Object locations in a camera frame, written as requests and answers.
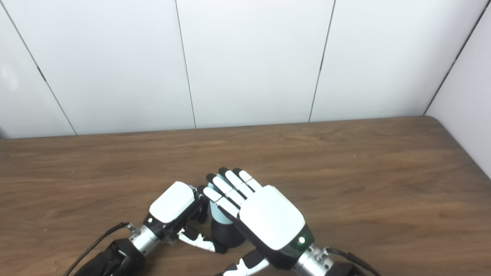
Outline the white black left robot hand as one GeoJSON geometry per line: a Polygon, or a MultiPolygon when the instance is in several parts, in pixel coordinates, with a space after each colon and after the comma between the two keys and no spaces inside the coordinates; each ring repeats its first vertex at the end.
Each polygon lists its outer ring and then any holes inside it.
{"type": "Polygon", "coordinates": [[[177,240],[212,253],[226,253],[225,246],[188,225],[192,220],[205,223],[209,204],[195,187],[176,181],[151,204],[133,244],[144,255],[160,243],[173,244],[177,240]]]}

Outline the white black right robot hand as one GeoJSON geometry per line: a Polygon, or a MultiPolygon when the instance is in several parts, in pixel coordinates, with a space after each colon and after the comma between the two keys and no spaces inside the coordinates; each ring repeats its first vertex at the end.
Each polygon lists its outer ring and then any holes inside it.
{"type": "Polygon", "coordinates": [[[252,276],[268,266],[291,270],[314,242],[305,218],[276,187],[261,185],[241,168],[208,174],[198,192],[231,220],[255,248],[220,273],[252,276]]]}

